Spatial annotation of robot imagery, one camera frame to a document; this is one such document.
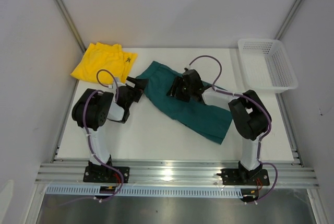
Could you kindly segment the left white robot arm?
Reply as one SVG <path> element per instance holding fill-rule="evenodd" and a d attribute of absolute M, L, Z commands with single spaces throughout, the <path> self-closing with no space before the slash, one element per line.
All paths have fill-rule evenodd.
<path fill-rule="evenodd" d="M 130 116 L 130 107 L 139 102 L 149 80 L 127 77 L 133 84 L 122 83 L 118 79 L 114 84 L 104 84 L 107 91 L 86 89 L 72 109 L 72 119 L 85 133 L 90 151 L 89 163 L 97 165 L 95 176 L 101 182 L 113 177 L 111 154 L 106 146 L 106 121 L 126 123 Z"/>

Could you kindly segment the yellow shorts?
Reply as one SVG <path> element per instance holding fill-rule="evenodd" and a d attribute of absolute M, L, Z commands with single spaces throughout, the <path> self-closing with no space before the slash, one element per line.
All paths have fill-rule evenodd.
<path fill-rule="evenodd" d="M 124 83 L 130 74 L 138 54 L 125 52 L 120 44 L 108 45 L 100 42 L 90 43 L 80 63 L 70 74 L 72 77 L 86 82 L 111 84 L 111 75 L 97 72 L 106 69 Z"/>

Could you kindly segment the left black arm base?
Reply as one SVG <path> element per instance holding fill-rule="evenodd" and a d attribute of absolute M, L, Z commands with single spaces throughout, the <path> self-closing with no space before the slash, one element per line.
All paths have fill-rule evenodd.
<path fill-rule="evenodd" d="M 123 176 L 123 183 L 128 183 L 130 175 L 130 167 L 114 167 Z M 117 183 L 122 182 L 121 176 L 114 170 L 111 170 L 103 165 L 97 165 L 88 162 L 85 167 L 83 181 L 86 183 Z"/>

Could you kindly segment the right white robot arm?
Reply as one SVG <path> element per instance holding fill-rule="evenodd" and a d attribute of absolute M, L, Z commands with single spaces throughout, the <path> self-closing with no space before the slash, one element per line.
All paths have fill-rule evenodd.
<path fill-rule="evenodd" d="M 205 85 L 196 70 L 186 68 L 181 76 L 174 78 L 166 95 L 184 102 L 193 99 L 203 105 L 228 110 L 243 139 L 238 178 L 244 184 L 256 180 L 257 172 L 263 167 L 259 161 L 260 142 L 271 130 L 272 119 L 255 91 L 239 94 L 220 89 L 214 84 Z"/>

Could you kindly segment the green shorts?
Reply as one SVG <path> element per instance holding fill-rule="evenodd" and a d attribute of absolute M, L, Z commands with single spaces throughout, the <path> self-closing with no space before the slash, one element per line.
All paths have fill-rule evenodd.
<path fill-rule="evenodd" d="M 176 77 L 181 74 L 153 61 L 137 79 L 147 79 L 146 97 L 162 113 L 177 120 L 206 139 L 221 145 L 232 123 L 231 113 L 214 105 L 204 105 L 191 99 L 184 102 L 167 96 Z"/>

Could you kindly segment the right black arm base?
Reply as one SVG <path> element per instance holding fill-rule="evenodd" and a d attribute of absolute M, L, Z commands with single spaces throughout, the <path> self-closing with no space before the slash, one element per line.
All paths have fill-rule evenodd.
<path fill-rule="evenodd" d="M 231 186 L 269 186 L 269 175 L 266 169 L 260 168 L 252 171 L 242 171 L 241 169 L 225 168 L 216 174 L 222 179 L 223 185 Z"/>

